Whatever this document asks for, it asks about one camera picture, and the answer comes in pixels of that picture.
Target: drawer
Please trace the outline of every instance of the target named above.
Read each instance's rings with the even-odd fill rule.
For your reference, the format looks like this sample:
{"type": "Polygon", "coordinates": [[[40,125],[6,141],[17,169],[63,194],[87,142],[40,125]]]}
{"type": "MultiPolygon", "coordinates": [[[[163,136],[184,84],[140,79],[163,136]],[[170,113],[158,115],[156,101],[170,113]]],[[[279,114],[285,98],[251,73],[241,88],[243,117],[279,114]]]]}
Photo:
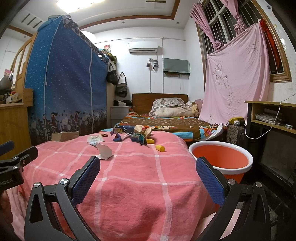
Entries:
{"type": "Polygon", "coordinates": [[[111,107],[111,113],[128,113],[128,110],[131,108],[131,106],[113,106],[111,107]]]}
{"type": "Polygon", "coordinates": [[[111,113],[110,118],[111,119],[123,119],[126,116],[127,113],[111,113]]]}
{"type": "Polygon", "coordinates": [[[120,121],[122,121],[122,119],[112,119],[112,120],[111,120],[111,126],[112,126],[112,128],[113,128],[118,122],[120,122],[120,121]]]}

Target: floral pillowcase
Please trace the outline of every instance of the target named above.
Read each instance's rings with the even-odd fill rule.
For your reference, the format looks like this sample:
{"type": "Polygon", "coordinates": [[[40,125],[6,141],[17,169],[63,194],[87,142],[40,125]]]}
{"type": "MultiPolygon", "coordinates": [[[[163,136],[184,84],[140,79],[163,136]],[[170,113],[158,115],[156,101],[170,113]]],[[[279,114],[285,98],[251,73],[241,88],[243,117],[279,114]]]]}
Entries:
{"type": "Polygon", "coordinates": [[[162,98],[156,99],[153,102],[149,116],[155,116],[154,112],[161,107],[180,106],[186,108],[184,101],[181,98],[162,98]]]}

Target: wooden ceiling trim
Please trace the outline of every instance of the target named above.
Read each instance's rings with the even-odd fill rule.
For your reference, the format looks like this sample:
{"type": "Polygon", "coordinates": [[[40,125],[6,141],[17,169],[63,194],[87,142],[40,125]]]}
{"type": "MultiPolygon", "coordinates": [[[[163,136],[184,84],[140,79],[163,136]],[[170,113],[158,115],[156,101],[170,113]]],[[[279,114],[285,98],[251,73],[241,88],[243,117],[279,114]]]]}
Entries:
{"type": "Polygon", "coordinates": [[[14,27],[14,26],[12,26],[12,25],[9,25],[7,28],[12,29],[12,30],[14,30],[14,31],[16,31],[16,32],[19,32],[19,33],[21,33],[21,34],[27,35],[27,36],[29,36],[29,37],[32,37],[32,36],[33,36],[33,34],[27,32],[27,31],[25,31],[25,30],[22,30],[22,29],[20,29],[20,28],[14,27]]]}
{"type": "Polygon", "coordinates": [[[175,4],[172,10],[172,13],[170,16],[168,15],[130,15],[130,16],[121,16],[121,17],[115,17],[115,18],[108,18],[104,20],[99,20],[96,22],[88,23],[86,25],[81,26],[79,29],[88,28],[91,26],[95,26],[101,23],[108,23],[113,21],[119,21],[119,20],[127,20],[127,19],[136,19],[136,18],[160,18],[160,19],[175,19],[179,4],[181,0],[175,0],[175,4]]]}

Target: ceiling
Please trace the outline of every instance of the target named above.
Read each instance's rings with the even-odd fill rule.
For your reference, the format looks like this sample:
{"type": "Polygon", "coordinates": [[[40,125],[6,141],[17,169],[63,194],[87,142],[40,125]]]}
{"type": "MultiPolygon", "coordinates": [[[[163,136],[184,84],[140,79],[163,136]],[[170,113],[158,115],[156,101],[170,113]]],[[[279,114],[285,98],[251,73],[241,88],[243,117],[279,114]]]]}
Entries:
{"type": "Polygon", "coordinates": [[[18,39],[23,42],[26,42],[30,38],[29,36],[27,36],[25,34],[19,33],[17,31],[14,31],[14,30],[8,29],[8,28],[5,30],[4,35],[12,37],[14,39],[18,39]]]}
{"type": "MultiPolygon", "coordinates": [[[[105,0],[92,4],[91,7],[78,9],[69,15],[81,28],[92,33],[141,26],[184,28],[190,9],[197,0],[165,1],[166,3],[146,2],[146,0],[105,0]]],[[[57,0],[30,0],[12,20],[11,25],[35,33],[48,16],[61,14],[67,13],[58,7],[57,0]]]]}

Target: poster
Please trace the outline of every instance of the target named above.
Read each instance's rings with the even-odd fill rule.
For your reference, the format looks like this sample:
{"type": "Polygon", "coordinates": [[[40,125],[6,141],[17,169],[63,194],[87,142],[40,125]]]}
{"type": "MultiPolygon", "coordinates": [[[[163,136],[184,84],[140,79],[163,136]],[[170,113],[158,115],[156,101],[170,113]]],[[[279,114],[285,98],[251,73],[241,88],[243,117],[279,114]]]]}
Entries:
{"type": "Polygon", "coordinates": [[[103,53],[111,53],[111,44],[109,45],[104,45],[103,48],[99,48],[103,53]]]}

